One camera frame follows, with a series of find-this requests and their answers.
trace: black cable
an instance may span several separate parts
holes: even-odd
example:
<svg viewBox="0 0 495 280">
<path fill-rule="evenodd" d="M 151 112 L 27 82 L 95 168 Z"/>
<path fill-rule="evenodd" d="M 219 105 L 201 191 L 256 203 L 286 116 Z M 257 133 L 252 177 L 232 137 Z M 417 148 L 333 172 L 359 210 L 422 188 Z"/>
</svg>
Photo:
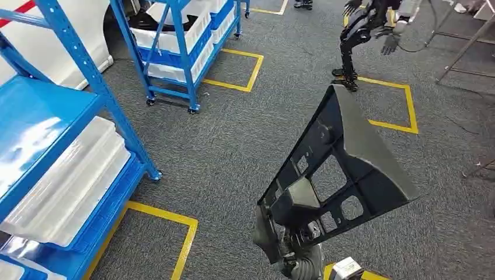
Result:
<svg viewBox="0 0 495 280">
<path fill-rule="evenodd" d="M 437 28 L 437 23 L 438 23 L 437 10 L 435 10 L 435 7 L 433 6 L 433 3 L 431 2 L 431 0 L 428 0 L 428 3 L 430 3 L 431 11 L 433 13 L 433 30 L 435 30 L 435 28 Z M 428 44 L 424 43 L 424 45 L 419 50 L 414 50 L 414 51 L 408 50 L 407 48 L 402 47 L 399 44 L 399 41 L 397 41 L 397 46 L 399 47 L 399 49 L 401 49 L 407 53 L 417 53 L 419 51 L 424 50 L 426 47 L 428 47 Z"/>
</svg>

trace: gray carpet floor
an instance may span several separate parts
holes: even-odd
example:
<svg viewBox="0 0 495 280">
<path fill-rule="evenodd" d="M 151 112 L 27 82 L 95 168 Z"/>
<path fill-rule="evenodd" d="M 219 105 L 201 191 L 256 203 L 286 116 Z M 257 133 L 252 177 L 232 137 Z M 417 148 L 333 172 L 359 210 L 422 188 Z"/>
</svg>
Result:
<svg viewBox="0 0 495 280">
<path fill-rule="evenodd" d="M 277 11 L 280 0 L 252 0 Z M 289 2 L 282 16 L 252 12 L 239 41 L 226 48 L 264 56 L 250 93 L 202 84 L 201 111 L 145 105 L 144 91 L 126 45 L 110 32 L 115 63 L 104 77 L 151 157 L 163 170 L 159 183 L 143 180 L 132 200 L 199 221 L 182 279 L 283 279 L 252 243 L 253 209 L 309 121 L 340 65 L 338 37 L 344 1 L 315 1 L 314 10 Z M 438 13 L 447 8 L 435 1 Z M 454 15 L 447 31 L 473 34 L 482 22 Z M 403 36 L 407 48 L 428 37 L 433 15 L 424 3 Z M 352 256 L 368 270 L 394 279 L 493 279 L 495 275 L 495 172 L 469 179 L 461 172 L 494 157 L 494 80 L 449 74 L 434 83 L 464 41 L 437 36 L 417 53 L 379 54 L 381 40 L 354 50 L 364 77 L 411 86 L 419 134 L 375 127 L 420 190 L 417 201 L 323 244 L 326 262 Z M 495 70 L 495 48 L 475 44 L 460 66 Z M 208 77 L 245 84 L 253 58 L 220 53 Z M 401 90 L 360 82 L 355 98 L 372 120 L 410 125 Z M 329 178 L 333 168 L 325 168 Z M 328 180 L 317 188 L 328 191 Z M 92 279 L 169 279 L 186 227 L 130 211 Z"/>
</svg>

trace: white wall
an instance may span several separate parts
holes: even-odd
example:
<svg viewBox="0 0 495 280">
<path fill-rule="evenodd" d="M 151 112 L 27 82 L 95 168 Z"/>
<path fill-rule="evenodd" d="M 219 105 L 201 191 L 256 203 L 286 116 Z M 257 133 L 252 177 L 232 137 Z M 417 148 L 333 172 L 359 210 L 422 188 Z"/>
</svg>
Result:
<svg viewBox="0 0 495 280">
<path fill-rule="evenodd" d="M 26 2 L 27 0 L 0 1 L 0 8 L 13 11 Z M 58 0 L 58 2 L 96 66 L 100 71 L 105 70 L 113 63 L 103 35 L 103 17 L 110 1 Z M 27 14 L 41 16 L 37 7 L 29 10 Z M 2 27 L 1 31 L 25 59 L 55 83 L 77 89 L 87 85 L 82 73 L 52 30 L 10 22 Z M 5 83 L 14 74 L 14 70 L 0 57 L 0 84 Z"/>
</svg>

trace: robot leg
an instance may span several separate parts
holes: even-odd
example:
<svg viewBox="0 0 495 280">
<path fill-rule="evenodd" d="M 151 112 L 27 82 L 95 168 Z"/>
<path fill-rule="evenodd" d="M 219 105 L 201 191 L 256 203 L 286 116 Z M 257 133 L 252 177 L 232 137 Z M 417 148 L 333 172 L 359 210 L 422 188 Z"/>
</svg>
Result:
<svg viewBox="0 0 495 280">
<path fill-rule="evenodd" d="M 368 19 L 358 18 L 358 22 L 350 24 L 350 29 L 346 28 L 340 36 L 340 53 L 342 57 L 342 68 L 332 70 L 332 75 L 338 77 L 332 83 L 344 85 L 348 90 L 355 92 L 357 85 L 357 73 L 353 65 L 353 48 L 359 44 L 364 44 L 371 39 Z"/>
<path fill-rule="evenodd" d="M 295 0 L 295 8 L 305 8 L 306 10 L 313 9 L 313 0 Z"/>
</svg>

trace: shelf upright post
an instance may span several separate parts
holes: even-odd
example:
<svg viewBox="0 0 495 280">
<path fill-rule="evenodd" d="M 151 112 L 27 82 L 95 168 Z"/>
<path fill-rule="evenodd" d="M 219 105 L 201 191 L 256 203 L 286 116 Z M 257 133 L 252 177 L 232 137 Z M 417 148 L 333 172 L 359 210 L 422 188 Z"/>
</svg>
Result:
<svg viewBox="0 0 495 280">
<path fill-rule="evenodd" d="M 172 19 L 173 19 L 173 25 L 175 27 L 177 43 L 179 45 L 182 69 L 184 69 L 184 75 L 186 77 L 187 93 L 189 94 L 189 113 L 195 113 L 200 109 L 200 105 L 196 102 L 196 90 L 194 88 L 193 76 L 191 74 L 192 65 L 187 56 L 187 46 L 186 46 L 186 38 L 184 35 L 184 28 L 182 26 L 181 8 L 177 0 L 170 1 L 169 5 L 170 8 L 172 9 Z"/>
<path fill-rule="evenodd" d="M 64 45 L 69 55 L 83 73 L 84 77 L 88 80 L 88 83 L 91 85 L 94 92 L 106 97 L 106 108 L 116 121 L 122 136 L 126 140 L 126 147 L 129 150 L 134 151 L 139 160 L 146 165 L 149 177 L 152 180 L 159 180 L 162 177 L 161 172 L 158 171 L 144 149 L 140 139 L 128 122 L 122 109 L 115 100 L 115 97 L 111 93 L 110 88 L 103 80 L 102 74 L 98 71 L 93 59 L 91 59 L 91 56 L 83 46 L 81 39 L 75 33 L 72 24 L 69 22 L 57 0 L 35 0 L 35 3 L 60 42 Z"/>
<path fill-rule="evenodd" d="M 127 44 L 127 48 L 129 50 L 129 54 L 131 55 L 131 58 L 134 60 L 134 66 L 136 68 L 136 72 L 138 74 L 138 77 L 144 86 L 144 91 L 146 92 L 146 97 L 149 100 L 155 100 L 156 95 L 153 91 L 149 89 L 151 86 L 151 82 L 149 81 L 149 77 L 147 73 L 144 70 L 144 65 L 142 63 L 139 51 L 138 51 L 138 46 L 136 45 L 136 42 L 133 39 L 133 34 L 131 32 L 131 29 L 129 28 L 129 24 L 127 23 L 126 16 L 124 13 L 124 8 L 122 6 L 121 0 L 110 0 L 110 6 L 111 9 L 113 10 L 113 15 L 115 16 L 117 20 L 117 24 L 120 28 L 120 31 L 122 32 L 122 35 L 124 37 L 124 41 Z"/>
<path fill-rule="evenodd" d="M 22 57 L 11 42 L 0 31 L 0 55 L 19 74 L 24 77 L 32 76 L 43 82 L 53 83 L 45 74 Z"/>
<path fill-rule="evenodd" d="M 236 11 L 235 12 L 237 13 L 237 17 L 239 18 L 237 20 L 237 31 L 235 33 L 235 36 L 237 38 L 239 38 L 239 36 L 240 36 L 240 19 L 242 18 L 240 16 L 240 0 L 234 0 L 234 1 L 236 1 L 236 7 L 235 7 Z M 246 14 L 249 15 L 249 1 L 248 1 L 248 4 L 247 4 Z"/>
</svg>

